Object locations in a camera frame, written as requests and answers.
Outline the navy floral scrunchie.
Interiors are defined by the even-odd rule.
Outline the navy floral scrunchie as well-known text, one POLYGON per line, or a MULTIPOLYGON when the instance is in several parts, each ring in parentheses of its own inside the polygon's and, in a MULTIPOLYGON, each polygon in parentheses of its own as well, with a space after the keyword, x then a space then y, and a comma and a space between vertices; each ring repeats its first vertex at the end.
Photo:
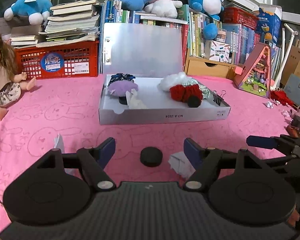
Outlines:
POLYGON ((134 83, 134 79, 136 77, 132 74, 127 73, 117 73, 111 76, 108 85, 111 85, 113 83, 117 82, 124 82, 124 83, 134 83))

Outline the pink white paper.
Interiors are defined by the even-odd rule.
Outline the pink white paper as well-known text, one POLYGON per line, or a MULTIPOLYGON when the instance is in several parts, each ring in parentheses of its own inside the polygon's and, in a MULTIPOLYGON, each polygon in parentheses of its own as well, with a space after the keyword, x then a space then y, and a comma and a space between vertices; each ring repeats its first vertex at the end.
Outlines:
POLYGON ((170 155, 168 163, 170 164, 171 169, 173 169, 184 179, 189 179, 190 176, 195 172, 194 167, 184 152, 177 152, 170 155))

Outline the white fluffy scrunchie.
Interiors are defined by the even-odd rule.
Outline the white fluffy scrunchie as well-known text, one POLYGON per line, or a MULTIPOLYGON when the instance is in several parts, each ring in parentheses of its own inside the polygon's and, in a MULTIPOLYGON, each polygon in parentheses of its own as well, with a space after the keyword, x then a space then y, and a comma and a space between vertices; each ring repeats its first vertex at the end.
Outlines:
POLYGON ((179 72, 178 74, 171 74, 164 77, 160 83, 158 84, 158 88, 160 88, 164 92, 168 92, 170 88, 176 85, 182 85, 188 83, 192 78, 187 76, 184 72, 179 72))

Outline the large blue white plush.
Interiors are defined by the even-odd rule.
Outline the large blue white plush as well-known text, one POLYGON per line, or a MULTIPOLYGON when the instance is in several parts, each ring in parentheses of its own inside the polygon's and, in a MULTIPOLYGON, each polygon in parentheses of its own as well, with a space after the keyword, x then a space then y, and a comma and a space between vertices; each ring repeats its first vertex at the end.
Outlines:
POLYGON ((201 12, 209 19, 220 20, 219 14, 224 10, 224 0, 188 0, 188 5, 196 12, 201 12))

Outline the red knitted scrunchie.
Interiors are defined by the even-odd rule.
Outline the red knitted scrunchie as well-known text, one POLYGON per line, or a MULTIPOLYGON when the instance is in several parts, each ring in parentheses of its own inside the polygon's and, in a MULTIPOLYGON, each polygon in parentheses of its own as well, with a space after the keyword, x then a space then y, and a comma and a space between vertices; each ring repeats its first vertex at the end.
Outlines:
POLYGON ((197 97, 200 101, 203 100, 203 94, 198 84, 173 86, 170 88, 170 95, 173 100, 183 103, 187 103, 191 96, 197 97))

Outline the stack of books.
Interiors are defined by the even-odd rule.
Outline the stack of books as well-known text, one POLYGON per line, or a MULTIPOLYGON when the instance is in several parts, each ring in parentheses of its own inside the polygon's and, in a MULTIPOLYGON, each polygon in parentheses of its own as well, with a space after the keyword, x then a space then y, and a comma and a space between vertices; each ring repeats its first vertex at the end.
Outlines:
POLYGON ((42 25, 13 28, 11 45, 43 48, 95 41, 100 32, 99 5, 99 1, 89 0, 53 6, 42 25))

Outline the small white patterned box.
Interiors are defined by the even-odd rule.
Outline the small white patterned box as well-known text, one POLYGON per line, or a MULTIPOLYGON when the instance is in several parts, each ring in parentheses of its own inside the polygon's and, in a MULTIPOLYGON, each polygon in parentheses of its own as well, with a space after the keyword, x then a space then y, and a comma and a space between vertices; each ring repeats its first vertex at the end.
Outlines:
POLYGON ((228 63, 230 55, 230 45, 223 42, 211 41, 208 52, 209 60, 228 63))

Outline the black round puck front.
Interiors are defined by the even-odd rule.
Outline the black round puck front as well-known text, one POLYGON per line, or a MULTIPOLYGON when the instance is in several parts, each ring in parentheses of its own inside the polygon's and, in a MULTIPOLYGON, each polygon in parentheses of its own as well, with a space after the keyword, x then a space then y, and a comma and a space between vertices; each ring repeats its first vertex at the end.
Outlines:
POLYGON ((157 167, 162 163, 163 153, 156 147, 146 147, 141 150, 140 162, 147 167, 157 167))

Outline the black round puck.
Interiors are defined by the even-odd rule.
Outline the black round puck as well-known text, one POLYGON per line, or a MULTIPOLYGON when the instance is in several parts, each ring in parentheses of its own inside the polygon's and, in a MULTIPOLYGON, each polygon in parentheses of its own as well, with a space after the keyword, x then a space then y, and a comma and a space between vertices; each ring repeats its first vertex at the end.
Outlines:
POLYGON ((128 105, 126 96, 120 96, 119 103, 122 105, 128 105))
POLYGON ((197 97, 197 96, 190 96, 188 98, 188 101, 187 101, 187 105, 190 107, 190 108, 198 108, 202 103, 202 100, 197 97))
POLYGON ((147 167, 157 167, 162 163, 163 153, 156 147, 146 147, 141 150, 140 162, 147 167))

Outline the grey blue notebook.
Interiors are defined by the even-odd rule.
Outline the grey blue notebook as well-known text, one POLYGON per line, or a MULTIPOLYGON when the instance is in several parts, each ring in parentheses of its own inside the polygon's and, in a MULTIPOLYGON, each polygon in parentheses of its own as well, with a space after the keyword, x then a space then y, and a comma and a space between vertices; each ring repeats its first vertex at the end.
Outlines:
POLYGON ((290 100, 300 106, 300 77, 291 74, 283 90, 290 100))

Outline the green checkered scrunchie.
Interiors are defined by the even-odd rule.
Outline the green checkered scrunchie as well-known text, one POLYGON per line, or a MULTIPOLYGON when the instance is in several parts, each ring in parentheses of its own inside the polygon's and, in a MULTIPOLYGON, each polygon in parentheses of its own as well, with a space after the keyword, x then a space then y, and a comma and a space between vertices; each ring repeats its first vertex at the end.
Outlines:
POLYGON ((202 92, 203 95, 203 99, 208 99, 209 95, 210 95, 210 90, 203 84, 201 84, 200 82, 198 82, 196 79, 191 78, 188 82, 187 85, 198 85, 200 91, 202 92))

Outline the white paper crane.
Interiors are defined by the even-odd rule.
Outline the white paper crane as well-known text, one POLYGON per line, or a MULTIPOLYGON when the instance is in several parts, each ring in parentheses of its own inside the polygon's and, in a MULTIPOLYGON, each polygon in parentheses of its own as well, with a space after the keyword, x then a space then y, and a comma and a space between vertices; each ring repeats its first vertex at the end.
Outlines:
MULTIPOLYGON (((65 153, 63 137, 60 134, 54 138, 54 148, 60 149, 62 154, 65 153)), ((73 168, 65 168, 64 170, 69 175, 75 175, 75 170, 73 168)))

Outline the white tissue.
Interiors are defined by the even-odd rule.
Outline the white tissue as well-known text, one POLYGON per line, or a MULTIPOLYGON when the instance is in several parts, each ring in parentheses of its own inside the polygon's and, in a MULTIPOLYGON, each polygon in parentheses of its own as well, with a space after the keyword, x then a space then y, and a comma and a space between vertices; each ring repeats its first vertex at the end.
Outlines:
POLYGON ((129 109, 148 109, 143 101, 139 99, 138 91, 134 88, 130 92, 126 91, 126 99, 129 109))

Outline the red basket on books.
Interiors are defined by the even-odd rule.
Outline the red basket on books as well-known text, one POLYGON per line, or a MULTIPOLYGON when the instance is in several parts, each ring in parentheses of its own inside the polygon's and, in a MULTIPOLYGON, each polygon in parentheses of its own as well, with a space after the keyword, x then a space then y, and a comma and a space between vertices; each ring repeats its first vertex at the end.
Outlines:
POLYGON ((241 24, 252 30, 256 30, 258 17, 238 7, 226 7, 223 12, 223 22, 241 24))

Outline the red plastic crate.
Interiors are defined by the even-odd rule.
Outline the red plastic crate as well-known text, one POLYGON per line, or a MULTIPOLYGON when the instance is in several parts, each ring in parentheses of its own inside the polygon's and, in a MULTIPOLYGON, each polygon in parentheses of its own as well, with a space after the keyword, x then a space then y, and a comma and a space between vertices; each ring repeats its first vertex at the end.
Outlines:
POLYGON ((15 50, 19 72, 27 79, 97 77, 98 42, 84 41, 52 47, 15 50))

